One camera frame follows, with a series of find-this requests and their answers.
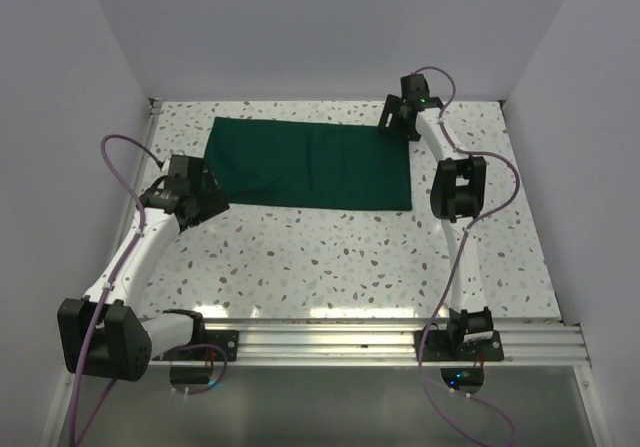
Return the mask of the dark green surgical cloth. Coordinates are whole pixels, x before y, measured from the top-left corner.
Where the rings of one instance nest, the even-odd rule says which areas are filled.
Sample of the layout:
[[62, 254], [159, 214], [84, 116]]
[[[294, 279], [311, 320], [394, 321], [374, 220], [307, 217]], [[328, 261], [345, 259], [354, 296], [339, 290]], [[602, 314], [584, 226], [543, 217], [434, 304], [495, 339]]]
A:
[[374, 126], [218, 117], [204, 158], [235, 204], [412, 208], [408, 143]]

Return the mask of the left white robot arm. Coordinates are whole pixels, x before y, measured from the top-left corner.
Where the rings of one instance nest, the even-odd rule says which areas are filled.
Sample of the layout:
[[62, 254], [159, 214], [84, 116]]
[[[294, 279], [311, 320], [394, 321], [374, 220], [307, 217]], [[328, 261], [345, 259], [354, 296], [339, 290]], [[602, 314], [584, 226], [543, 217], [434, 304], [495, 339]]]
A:
[[144, 291], [166, 250], [185, 231], [224, 213], [229, 203], [198, 157], [173, 155], [140, 196], [129, 232], [105, 271], [79, 299], [57, 311], [69, 372], [134, 382], [149, 362], [177, 351], [201, 357], [208, 346], [202, 314], [171, 308], [141, 319]]

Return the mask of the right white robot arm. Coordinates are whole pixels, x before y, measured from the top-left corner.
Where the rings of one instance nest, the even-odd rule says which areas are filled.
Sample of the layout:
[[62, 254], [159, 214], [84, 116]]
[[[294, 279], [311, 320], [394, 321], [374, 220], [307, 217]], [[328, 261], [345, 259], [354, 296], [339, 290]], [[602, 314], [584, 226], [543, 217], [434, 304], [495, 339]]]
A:
[[445, 299], [439, 303], [448, 307], [448, 321], [443, 328], [429, 322], [416, 335], [416, 357], [419, 361], [470, 360], [494, 336], [476, 242], [467, 230], [484, 208], [486, 160], [462, 147], [444, 125], [444, 103], [431, 95], [423, 74], [403, 76], [400, 86], [399, 96], [387, 96], [378, 129], [409, 141], [422, 140], [434, 156], [430, 208], [441, 221], [451, 261]]

